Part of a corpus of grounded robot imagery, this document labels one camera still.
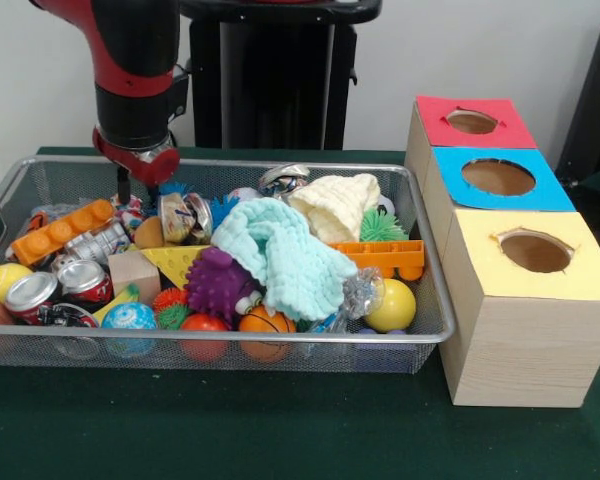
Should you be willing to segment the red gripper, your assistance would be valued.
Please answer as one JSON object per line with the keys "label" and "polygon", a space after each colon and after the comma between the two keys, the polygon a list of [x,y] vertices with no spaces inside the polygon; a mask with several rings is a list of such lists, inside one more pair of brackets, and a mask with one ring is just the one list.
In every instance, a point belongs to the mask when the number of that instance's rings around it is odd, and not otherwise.
{"label": "red gripper", "polygon": [[117,169],[117,197],[120,203],[129,202],[129,175],[148,188],[151,200],[160,196],[158,185],[168,182],[180,164],[180,153],[170,137],[149,150],[130,150],[108,142],[98,127],[93,129],[94,147]]}

